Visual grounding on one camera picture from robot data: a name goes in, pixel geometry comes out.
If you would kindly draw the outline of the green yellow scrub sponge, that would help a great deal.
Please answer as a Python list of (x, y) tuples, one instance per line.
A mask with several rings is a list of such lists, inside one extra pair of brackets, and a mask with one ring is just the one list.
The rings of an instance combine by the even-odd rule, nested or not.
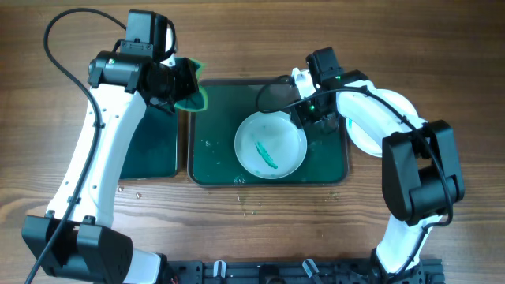
[(184, 110), (187, 112), (201, 112), (205, 111), (208, 108), (208, 94), (204, 87), (200, 84), (199, 80), (201, 78), (201, 74), (204, 70), (205, 64), (196, 59), (190, 58), (189, 62), (193, 66), (196, 82), (197, 82), (197, 90), (196, 92), (190, 94), (188, 97), (180, 100), (174, 104), (174, 107), (179, 110)]

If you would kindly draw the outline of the white plate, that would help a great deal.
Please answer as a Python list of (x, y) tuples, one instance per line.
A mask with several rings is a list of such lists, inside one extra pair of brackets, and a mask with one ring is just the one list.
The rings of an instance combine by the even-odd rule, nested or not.
[[(415, 128), (421, 128), (426, 122), (403, 95), (387, 89), (376, 89), (372, 93), (394, 107), (401, 117), (406, 116)], [(376, 99), (352, 92), (342, 93), (339, 99), (351, 140), (369, 155), (381, 158), (383, 138), (411, 131), (407, 124)]]
[(250, 174), (263, 179), (280, 179), (294, 173), (305, 160), (308, 141), (305, 131), (282, 111), (256, 112), (238, 127), (234, 138), (238, 162)]

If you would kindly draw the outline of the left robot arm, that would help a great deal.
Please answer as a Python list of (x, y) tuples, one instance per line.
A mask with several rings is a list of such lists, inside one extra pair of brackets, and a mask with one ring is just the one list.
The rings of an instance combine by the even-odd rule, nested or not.
[(83, 128), (63, 182), (44, 216), (29, 215), (21, 231), (36, 258), (28, 274), (94, 283), (174, 283), (163, 254), (145, 252), (112, 229), (114, 197), (125, 157), (148, 108), (165, 113), (208, 108), (198, 83), (202, 65), (179, 58), (167, 17), (131, 10), (125, 37), (89, 66)]

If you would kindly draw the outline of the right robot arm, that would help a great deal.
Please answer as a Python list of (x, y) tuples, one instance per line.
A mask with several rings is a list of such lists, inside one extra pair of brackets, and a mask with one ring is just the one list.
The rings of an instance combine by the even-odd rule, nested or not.
[(436, 227), (449, 226), (465, 195), (453, 129), (428, 122), (402, 106), (405, 98), (376, 88), (361, 71), (346, 72), (332, 48), (316, 50), (307, 69), (293, 69), (299, 99), (288, 105), (302, 128), (331, 114), (344, 117), (379, 145), (382, 194), (391, 213), (382, 241), (372, 251), (369, 280), (400, 282), (421, 268), (419, 255)]

